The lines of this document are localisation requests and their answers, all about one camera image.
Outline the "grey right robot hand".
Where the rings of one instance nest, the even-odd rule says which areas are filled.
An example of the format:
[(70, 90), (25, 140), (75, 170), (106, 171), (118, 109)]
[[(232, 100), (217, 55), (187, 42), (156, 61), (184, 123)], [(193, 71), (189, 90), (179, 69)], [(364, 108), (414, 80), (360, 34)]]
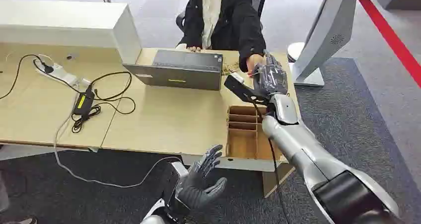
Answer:
[(257, 63), (252, 71), (253, 86), (261, 95), (271, 96), (275, 93), (287, 95), (287, 74), (280, 62), (264, 50), (266, 63)]

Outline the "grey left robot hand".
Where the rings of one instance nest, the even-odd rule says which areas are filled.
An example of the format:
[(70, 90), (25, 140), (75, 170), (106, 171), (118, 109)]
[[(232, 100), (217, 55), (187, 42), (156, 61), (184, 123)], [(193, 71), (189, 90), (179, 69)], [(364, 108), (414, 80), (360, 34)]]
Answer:
[(226, 189), (227, 179), (220, 178), (206, 187), (207, 176), (220, 164), (223, 145), (215, 145), (195, 161), (188, 169), (188, 175), (181, 184), (178, 200), (190, 210), (201, 209), (219, 198)]

